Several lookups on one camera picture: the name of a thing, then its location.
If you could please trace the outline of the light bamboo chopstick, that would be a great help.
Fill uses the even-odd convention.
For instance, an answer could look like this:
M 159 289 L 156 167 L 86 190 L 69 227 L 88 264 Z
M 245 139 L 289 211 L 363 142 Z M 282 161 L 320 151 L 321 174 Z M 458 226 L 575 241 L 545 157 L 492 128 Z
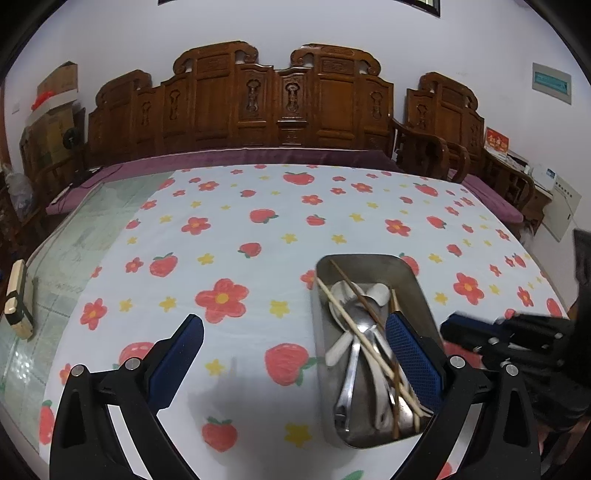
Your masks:
M 339 308 L 339 310 L 342 312 L 342 317 L 346 320 L 346 323 L 349 324 L 349 330 L 351 330 L 353 332 L 353 335 L 356 335 L 356 337 L 358 337 L 360 339 L 360 342 L 363 344 L 363 347 L 365 347 L 368 350 L 370 357 L 375 359 L 375 362 L 377 363 L 377 365 L 380 366 L 380 368 L 382 369 L 382 371 L 385 374 L 385 377 L 388 379 L 390 384 L 393 386 L 394 371 L 391 368 L 390 363 L 387 360 L 385 360 L 384 357 L 375 350 L 372 342 L 370 342 L 370 339 L 365 335 L 365 333 L 361 332 L 358 329 L 358 326 L 356 326 L 356 322 L 352 318 L 349 317 L 349 314 L 346 313 L 345 310 L 342 309 L 341 305 L 339 305 L 337 300 L 335 300 L 335 298 L 332 296 L 331 291 L 329 290 L 327 285 L 325 285 L 325 283 L 322 282 L 322 279 L 320 277 L 315 277 L 315 282 L 317 282 L 318 287 L 320 287 L 322 289 L 322 291 L 325 292 L 325 296 L 329 299 L 329 301 L 334 302 L 335 306 L 337 306 Z M 405 387 L 401 382 L 400 382 L 400 395 L 405 399 L 405 401 L 407 402 L 407 405 L 409 406 L 409 403 L 412 401 L 412 399 L 410 398 L 408 392 L 405 390 Z M 418 411 L 418 414 L 421 417 L 428 416 L 428 412 L 427 412 L 426 408 L 422 407 L 421 404 L 420 404 L 420 410 Z
M 400 311 L 401 305 L 398 300 L 397 293 L 394 289 L 391 290 L 391 301 L 392 301 L 393 311 L 394 312 Z M 405 390 L 408 392 L 410 398 L 412 399 L 412 401 L 409 403 L 409 406 L 411 407 L 411 409 L 413 411 L 414 430 L 417 434 L 419 434 L 420 428 L 421 428 L 421 416 L 418 414 L 418 411 L 420 410 L 420 402 L 418 401 L 418 398 L 417 398 L 408 378 L 405 378 L 403 384 L 405 386 Z

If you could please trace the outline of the metal utensil tray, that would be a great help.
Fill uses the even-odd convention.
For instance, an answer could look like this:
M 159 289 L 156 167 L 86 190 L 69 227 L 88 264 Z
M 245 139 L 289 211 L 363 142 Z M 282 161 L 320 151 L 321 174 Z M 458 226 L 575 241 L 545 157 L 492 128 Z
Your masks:
M 388 316 L 402 313 L 420 335 L 441 339 L 411 266 L 392 255 L 335 254 L 318 260 L 314 277 L 325 438 L 367 449 L 421 433 L 433 409 L 410 370 L 396 363 L 385 332 Z

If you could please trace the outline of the metal spoon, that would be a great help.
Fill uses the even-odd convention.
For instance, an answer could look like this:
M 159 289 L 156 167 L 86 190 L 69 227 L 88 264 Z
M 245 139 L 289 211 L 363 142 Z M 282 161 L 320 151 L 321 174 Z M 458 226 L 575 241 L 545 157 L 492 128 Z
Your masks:
M 339 432 L 351 432 L 353 390 L 355 389 L 356 370 L 358 370 L 362 346 L 363 344 L 360 342 L 360 339 L 356 335 L 353 335 L 344 382 L 342 383 L 342 389 L 334 408 L 335 428 Z

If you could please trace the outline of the large white ceramic spoon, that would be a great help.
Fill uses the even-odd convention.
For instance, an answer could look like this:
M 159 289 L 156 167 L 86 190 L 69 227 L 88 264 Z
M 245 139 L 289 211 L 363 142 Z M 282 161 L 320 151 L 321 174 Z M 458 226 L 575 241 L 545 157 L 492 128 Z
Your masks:
M 356 326 L 358 326 L 358 329 L 361 332 L 365 333 L 373 326 L 373 318 L 370 317 L 369 312 L 363 304 L 360 303 L 356 293 L 353 292 L 346 281 L 342 280 L 332 285 L 331 294 L 335 300 L 337 300 L 339 305 L 341 305 L 342 309 L 349 314 L 349 317 L 356 322 Z M 346 323 L 346 320 L 342 317 L 342 312 L 339 308 L 335 306 L 335 303 L 332 301 L 329 301 L 328 305 L 329 312 L 331 312 L 332 319 L 335 320 L 335 323 L 337 323 L 342 330 L 348 330 L 349 324 Z

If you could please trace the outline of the strawberry flower tablecloth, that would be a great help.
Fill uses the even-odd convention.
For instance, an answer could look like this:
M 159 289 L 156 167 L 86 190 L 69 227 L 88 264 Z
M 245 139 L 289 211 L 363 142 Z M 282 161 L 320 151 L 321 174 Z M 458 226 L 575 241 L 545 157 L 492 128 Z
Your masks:
M 353 253 L 412 267 L 437 322 L 564 314 L 529 253 L 463 186 L 339 167 L 179 170 L 92 265 L 50 370 L 41 455 L 73 366 L 117 366 L 192 313 L 204 347 L 160 420 L 199 477 L 391 477 L 412 441 L 341 449 L 325 442 L 318 410 L 315 264 Z

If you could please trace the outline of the small wooden block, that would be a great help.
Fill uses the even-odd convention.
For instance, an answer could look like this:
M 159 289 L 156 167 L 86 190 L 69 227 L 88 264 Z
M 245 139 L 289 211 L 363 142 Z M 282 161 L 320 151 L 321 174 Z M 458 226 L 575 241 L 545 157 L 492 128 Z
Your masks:
M 23 259 L 17 260 L 12 266 L 4 316 L 20 339 L 29 340 L 33 336 L 33 283 Z

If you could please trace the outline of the white box on table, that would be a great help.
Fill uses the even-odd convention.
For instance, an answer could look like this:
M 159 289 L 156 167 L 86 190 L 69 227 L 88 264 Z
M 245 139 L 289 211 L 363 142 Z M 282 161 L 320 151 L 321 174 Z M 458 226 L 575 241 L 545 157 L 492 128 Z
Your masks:
M 535 184 L 546 191 L 552 191 L 556 184 L 557 174 L 550 167 L 536 164 L 532 167 L 530 175 Z

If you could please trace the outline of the red paper box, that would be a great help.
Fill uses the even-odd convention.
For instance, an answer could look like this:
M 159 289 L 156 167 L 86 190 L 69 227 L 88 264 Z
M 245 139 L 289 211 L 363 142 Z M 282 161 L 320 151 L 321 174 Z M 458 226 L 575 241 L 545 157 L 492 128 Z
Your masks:
M 509 150 L 509 138 L 487 127 L 485 131 L 485 148 L 492 153 L 504 155 Z

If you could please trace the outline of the clear plastic bag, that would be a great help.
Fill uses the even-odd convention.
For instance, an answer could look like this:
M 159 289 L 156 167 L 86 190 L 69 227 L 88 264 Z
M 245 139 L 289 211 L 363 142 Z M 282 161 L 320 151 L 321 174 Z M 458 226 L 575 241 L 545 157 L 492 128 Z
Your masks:
M 23 173 L 15 172 L 8 163 L 2 163 L 2 172 L 15 213 L 23 221 L 35 207 L 32 184 Z

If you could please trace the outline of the stacked cardboard boxes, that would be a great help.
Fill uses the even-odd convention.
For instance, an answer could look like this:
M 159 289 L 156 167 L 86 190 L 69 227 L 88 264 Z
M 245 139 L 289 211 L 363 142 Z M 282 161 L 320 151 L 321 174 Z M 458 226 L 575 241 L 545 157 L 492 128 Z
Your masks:
M 68 130 L 76 128 L 79 111 L 78 65 L 67 61 L 37 87 L 19 142 L 26 176 L 33 179 L 43 168 L 71 156 L 63 139 Z

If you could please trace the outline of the carved wooden bench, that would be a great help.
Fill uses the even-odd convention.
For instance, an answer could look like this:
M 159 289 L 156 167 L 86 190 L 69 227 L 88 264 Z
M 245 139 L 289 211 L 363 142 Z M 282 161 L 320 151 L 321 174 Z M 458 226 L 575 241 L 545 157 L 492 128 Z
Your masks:
M 154 85 L 134 70 L 104 84 L 88 119 L 94 165 L 204 154 L 207 165 L 287 163 L 443 178 L 446 142 L 394 118 L 394 86 L 366 51 L 307 44 L 287 68 L 243 41 L 201 46 Z

